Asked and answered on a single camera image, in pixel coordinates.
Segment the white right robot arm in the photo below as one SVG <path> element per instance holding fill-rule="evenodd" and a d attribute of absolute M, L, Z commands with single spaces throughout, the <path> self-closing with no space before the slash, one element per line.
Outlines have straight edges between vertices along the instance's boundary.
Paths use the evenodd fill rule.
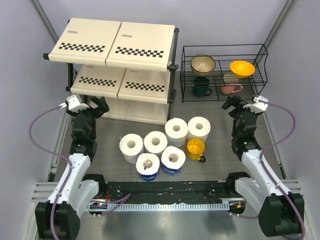
<path fill-rule="evenodd" d="M 262 96 L 253 97 L 252 103 L 248 103 L 238 95 L 228 96 L 222 105 L 224 110 L 234 108 L 229 112 L 233 119 L 231 147 L 250 172 L 229 174 L 225 190 L 233 198 L 241 195 L 252 206 L 266 237 L 282 236 L 290 240 L 293 235 L 299 235 L 302 240 L 306 234 L 304 198 L 285 186 L 265 158 L 265 152 L 284 139 L 262 149 L 255 137 L 258 116 L 270 105 Z"/>

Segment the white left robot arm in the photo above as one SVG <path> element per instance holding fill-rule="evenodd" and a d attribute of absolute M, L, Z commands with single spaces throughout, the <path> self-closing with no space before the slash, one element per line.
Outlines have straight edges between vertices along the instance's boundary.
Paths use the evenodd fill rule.
<path fill-rule="evenodd" d="M 97 151 L 96 120 L 110 109 L 104 97 L 92 97 L 95 107 L 82 102 L 79 95 L 69 96 L 58 107 L 72 117 L 71 146 L 65 157 L 67 166 L 52 194 L 35 207 L 38 236 L 43 240 L 75 240 L 81 217 L 95 198 L 107 192 L 101 174 L 86 174 Z"/>

